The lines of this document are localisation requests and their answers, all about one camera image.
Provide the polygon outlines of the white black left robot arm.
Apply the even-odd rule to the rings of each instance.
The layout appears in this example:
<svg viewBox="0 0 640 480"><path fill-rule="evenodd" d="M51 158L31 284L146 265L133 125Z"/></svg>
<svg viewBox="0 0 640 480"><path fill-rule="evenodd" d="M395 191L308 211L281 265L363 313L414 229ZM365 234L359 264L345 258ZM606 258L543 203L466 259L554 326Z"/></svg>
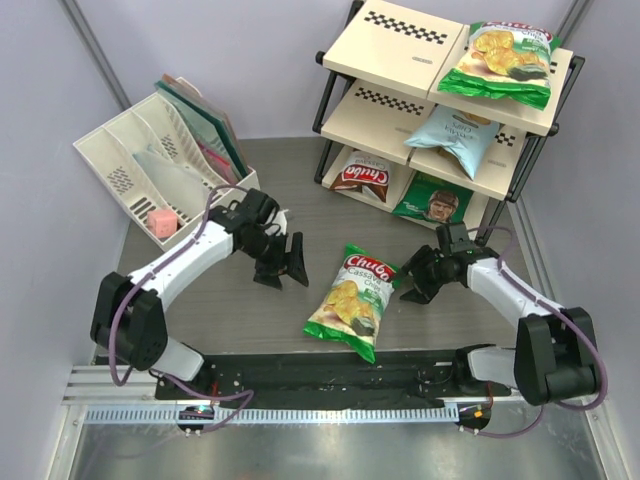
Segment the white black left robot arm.
<svg viewBox="0 0 640 480"><path fill-rule="evenodd" d="M287 229L287 216L266 193L245 188L230 205L211 199L195 230L148 265L128 274L112 272L100 283L91 339L108 355L112 381L123 386L128 372L154 372L190 398L205 397L213 369L203 354L170 337L165 312L173 301L214 265L240 252L254 260L256 283L279 289L286 275L309 284L303 235Z"/></svg>

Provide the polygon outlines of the green Chuba cassava chips bag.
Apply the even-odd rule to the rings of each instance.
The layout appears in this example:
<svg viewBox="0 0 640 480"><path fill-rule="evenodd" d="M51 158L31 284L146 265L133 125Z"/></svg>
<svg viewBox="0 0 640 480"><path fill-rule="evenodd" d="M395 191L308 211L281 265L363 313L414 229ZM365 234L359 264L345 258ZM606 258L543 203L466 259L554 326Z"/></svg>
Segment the green Chuba cassava chips bag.
<svg viewBox="0 0 640 480"><path fill-rule="evenodd" d="M469 97L508 98L543 110L551 98L550 63L558 45L552 33L529 24L473 23L467 50L438 89Z"/></svg>

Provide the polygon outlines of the light blue cassava chips bag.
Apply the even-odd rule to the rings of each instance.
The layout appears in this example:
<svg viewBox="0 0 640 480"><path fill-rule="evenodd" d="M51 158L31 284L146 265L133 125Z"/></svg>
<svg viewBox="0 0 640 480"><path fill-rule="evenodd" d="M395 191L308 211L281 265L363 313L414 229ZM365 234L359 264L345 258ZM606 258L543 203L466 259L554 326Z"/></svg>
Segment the light blue cassava chips bag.
<svg viewBox="0 0 640 480"><path fill-rule="evenodd" d="M470 179L502 125L479 115L436 105L423 125L404 144L411 148L440 148L455 157Z"/></svg>

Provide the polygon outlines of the dark green onion chips bag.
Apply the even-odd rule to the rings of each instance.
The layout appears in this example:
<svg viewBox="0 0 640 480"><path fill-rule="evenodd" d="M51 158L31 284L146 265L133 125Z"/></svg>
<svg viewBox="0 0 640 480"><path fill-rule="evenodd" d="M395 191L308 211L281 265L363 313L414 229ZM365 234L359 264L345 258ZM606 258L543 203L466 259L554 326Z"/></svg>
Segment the dark green onion chips bag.
<svg viewBox="0 0 640 480"><path fill-rule="evenodd" d="M392 214L433 225L458 223L472 197L471 190L417 172Z"/></svg>

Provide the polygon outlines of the brown Chuba cassava chips bag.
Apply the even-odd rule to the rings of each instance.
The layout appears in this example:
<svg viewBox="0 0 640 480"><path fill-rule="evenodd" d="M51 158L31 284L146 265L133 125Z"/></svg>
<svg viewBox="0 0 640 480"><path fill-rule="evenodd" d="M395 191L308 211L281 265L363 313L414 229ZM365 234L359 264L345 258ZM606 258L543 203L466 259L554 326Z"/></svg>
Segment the brown Chuba cassava chips bag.
<svg viewBox="0 0 640 480"><path fill-rule="evenodd" d="M387 200L391 177L390 163L361 150L352 151L331 182L333 191L364 193L380 202Z"/></svg>

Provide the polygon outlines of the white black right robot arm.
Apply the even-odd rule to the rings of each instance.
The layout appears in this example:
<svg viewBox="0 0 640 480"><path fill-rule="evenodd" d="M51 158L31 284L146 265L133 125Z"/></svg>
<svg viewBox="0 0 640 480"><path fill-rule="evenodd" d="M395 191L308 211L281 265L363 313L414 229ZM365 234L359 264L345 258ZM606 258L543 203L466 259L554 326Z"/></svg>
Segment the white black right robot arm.
<svg viewBox="0 0 640 480"><path fill-rule="evenodd" d="M608 376L593 321L582 307L567 308L520 279L505 256L471 239L464 223L436 229L437 247L422 246L396 273L409 279L403 299L430 303L458 283L484 298L516 331L512 348L475 345L458 352L451 371L457 391L472 395L492 382L517 390L533 406L549 403L586 411L600 406Z"/></svg>

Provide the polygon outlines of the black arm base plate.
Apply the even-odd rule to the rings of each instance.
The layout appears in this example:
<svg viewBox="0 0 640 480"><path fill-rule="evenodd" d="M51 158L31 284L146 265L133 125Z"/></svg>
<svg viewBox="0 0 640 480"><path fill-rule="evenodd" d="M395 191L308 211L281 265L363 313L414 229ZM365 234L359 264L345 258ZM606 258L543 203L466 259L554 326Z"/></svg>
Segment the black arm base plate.
<svg viewBox="0 0 640 480"><path fill-rule="evenodd" d="M462 353L454 350L385 351L369 364L356 353L208 355L208 389L231 396L254 392L249 407L264 413L402 413L442 410L455 398L506 398L511 389L471 378Z"/></svg>

